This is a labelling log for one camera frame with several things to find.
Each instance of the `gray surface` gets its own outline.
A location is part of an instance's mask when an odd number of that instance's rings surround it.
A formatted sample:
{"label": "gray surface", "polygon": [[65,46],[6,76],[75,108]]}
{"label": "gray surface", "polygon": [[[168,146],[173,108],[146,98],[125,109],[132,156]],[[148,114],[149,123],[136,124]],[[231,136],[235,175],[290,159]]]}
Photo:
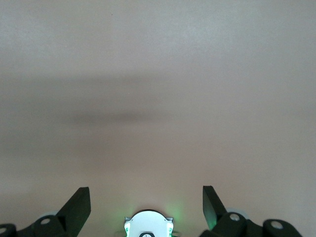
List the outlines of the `gray surface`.
{"label": "gray surface", "polygon": [[194,237],[213,185],[314,236],[315,1],[0,4],[0,223],[89,186],[82,237],[142,208]]}

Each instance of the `beige wall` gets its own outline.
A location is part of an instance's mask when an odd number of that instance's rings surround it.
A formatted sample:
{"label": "beige wall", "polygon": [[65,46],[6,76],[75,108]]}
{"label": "beige wall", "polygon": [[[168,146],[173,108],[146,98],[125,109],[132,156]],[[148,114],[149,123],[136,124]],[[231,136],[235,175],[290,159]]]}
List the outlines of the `beige wall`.
{"label": "beige wall", "polygon": [[89,186],[79,236],[155,208],[183,237],[202,186],[316,232],[316,1],[0,1],[0,223]]}

